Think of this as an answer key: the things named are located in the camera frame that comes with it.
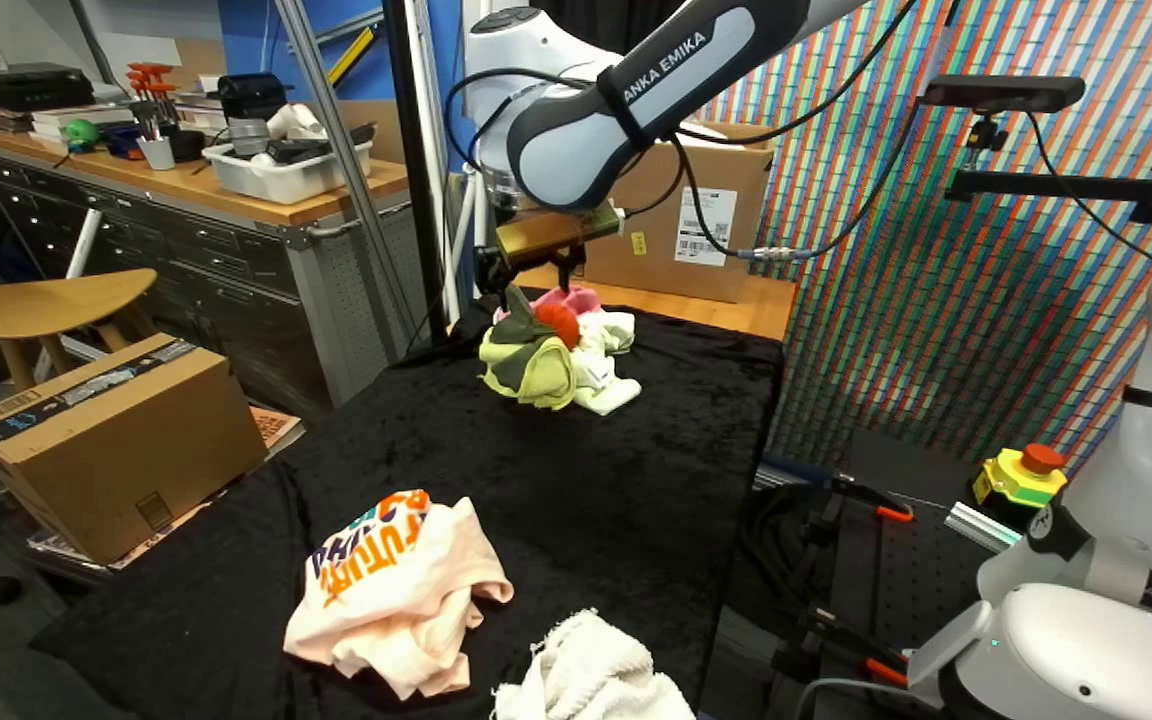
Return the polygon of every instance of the paper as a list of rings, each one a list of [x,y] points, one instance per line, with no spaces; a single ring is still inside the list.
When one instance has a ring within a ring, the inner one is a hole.
[[[704,223],[709,223],[710,242],[726,250],[730,246],[730,223],[737,223],[737,193],[698,190],[698,211],[704,211]],[[674,264],[704,264],[704,269],[724,269],[726,264],[726,256],[714,251],[704,242],[704,229],[697,220],[697,203],[692,203],[689,190],[679,193],[679,236],[674,236],[671,260]]]

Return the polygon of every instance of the wooden stool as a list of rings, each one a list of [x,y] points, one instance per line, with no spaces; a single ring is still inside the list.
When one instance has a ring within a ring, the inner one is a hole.
[[[121,321],[143,324],[136,302],[155,285],[153,269],[74,276],[74,281],[37,281],[0,285],[0,351],[7,360],[11,386],[31,386],[31,365],[45,351],[56,371],[67,370],[58,350],[64,331],[95,329],[106,351],[123,350],[126,335]]]

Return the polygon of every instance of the white robot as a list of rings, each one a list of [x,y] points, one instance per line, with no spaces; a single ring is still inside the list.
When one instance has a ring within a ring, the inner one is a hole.
[[[587,211],[640,147],[861,4],[692,0],[629,57],[530,10],[482,16],[466,34],[466,78],[482,78],[464,84],[475,162],[505,193]],[[908,682],[947,718],[1152,720],[1152,329],[1112,438],[978,569],[978,603],[911,652]]]

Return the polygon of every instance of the perforated panel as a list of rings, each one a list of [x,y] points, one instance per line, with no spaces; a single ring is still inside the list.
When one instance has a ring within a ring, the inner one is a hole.
[[[781,125],[835,90],[898,0],[787,47],[704,118]],[[1089,95],[1039,118],[1051,162],[1082,176],[1152,174],[1152,0],[918,0],[873,72],[781,141],[758,246],[815,250],[873,190],[911,95],[941,72],[1082,78]],[[1023,118],[978,168],[1043,174]],[[1152,264],[1069,199],[943,199],[971,118],[927,107],[857,242],[799,273],[773,457],[841,461],[852,434],[984,457],[1051,440],[1089,457],[1141,350]],[[1152,250],[1127,203],[1089,199]]]

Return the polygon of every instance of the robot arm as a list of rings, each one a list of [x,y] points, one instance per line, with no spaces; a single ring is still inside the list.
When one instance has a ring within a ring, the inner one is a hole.
[[[491,13],[466,34],[466,78],[523,70],[569,84],[491,78],[471,90],[466,118],[482,130],[478,164],[544,208],[587,211],[657,135],[861,4],[689,0],[629,57],[572,42],[534,10]]]

